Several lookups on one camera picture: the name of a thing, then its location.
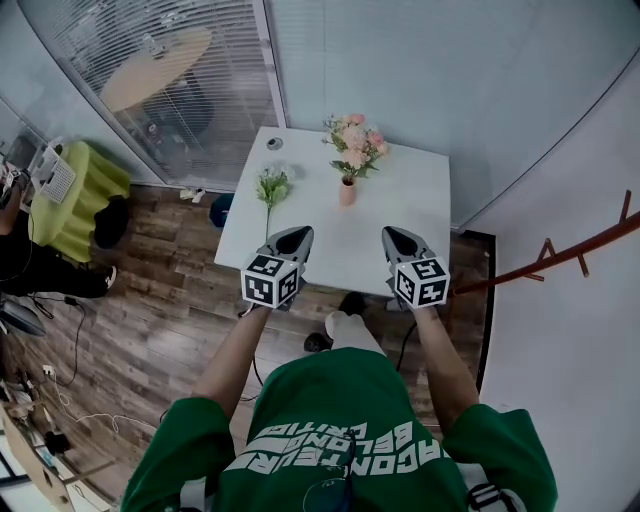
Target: green table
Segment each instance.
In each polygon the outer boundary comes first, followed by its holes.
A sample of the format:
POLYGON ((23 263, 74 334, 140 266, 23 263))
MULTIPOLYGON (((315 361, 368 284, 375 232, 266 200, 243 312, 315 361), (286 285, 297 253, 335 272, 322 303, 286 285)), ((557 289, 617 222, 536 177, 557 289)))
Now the green table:
POLYGON ((75 171, 76 179, 61 204, 41 194, 35 196, 29 238, 84 263, 91 260, 89 246, 96 228, 95 214, 107 207, 110 198, 129 197, 129 175, 86 142, 66 145, 60 156, 75 171))

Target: black shoe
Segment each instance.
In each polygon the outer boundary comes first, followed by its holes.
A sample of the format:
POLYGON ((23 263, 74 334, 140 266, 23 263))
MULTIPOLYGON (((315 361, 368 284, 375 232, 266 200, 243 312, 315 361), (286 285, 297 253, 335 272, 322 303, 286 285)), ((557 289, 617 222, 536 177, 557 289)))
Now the black shoe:
POLYGON ((339 311, 344 311, 347 315, 362 315, 366 308, 364 297, 358 292, 349 292, 340 303, 339 311))
POLYGON ((305 352, 322 352, 329 350, 332 343, 319 332, 313 332, 304 340, 305 352))

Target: flower stem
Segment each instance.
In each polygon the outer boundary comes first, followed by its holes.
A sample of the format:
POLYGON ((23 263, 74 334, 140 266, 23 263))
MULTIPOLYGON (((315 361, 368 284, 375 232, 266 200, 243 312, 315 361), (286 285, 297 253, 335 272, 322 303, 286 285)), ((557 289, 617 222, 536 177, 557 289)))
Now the flower stem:
POLYGON ((264 233, 264 241, 265 242, 269 238, 269 223, 271 222, 271 208, 273 208, 273 206, 267 205, 267 226, 266 226, 265 233, 264 233))

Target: pink vase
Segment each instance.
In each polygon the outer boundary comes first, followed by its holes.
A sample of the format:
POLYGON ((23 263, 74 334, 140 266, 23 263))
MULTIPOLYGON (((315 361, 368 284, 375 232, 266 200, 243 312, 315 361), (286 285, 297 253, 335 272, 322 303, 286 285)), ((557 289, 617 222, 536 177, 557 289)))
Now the pink vase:
POLYGON ((340 182, 340 206, 351 206, 356 202, 356 182, 346 176, 340 182))

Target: pink flower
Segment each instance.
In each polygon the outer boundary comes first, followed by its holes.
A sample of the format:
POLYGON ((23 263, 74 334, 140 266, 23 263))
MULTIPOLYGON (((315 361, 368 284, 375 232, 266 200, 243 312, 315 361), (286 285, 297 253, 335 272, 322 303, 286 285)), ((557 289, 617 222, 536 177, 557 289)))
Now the pink flower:
POLYGON ((349 149, 356 149, 358 151, 364 149, 367 143, 367 136, 364 130, 359 126, 347 126, 342 132, 342 140, 349 149))
POLYGON ((367 139, 374 146, 379 146, 384 142, 384 138, 378 132, 369 132, 367 139))
POLYGON ((354 169, 360 169, 366 161, 367 155, 362 151, 358 151, 357 149, 347 149, 342 154, 342 160, 347 162, 354 169))
POLYGON ((362 124, 364 123, 364 116, 362 114, 351 114, 349 116, 349 121, 353 124, 362 124))

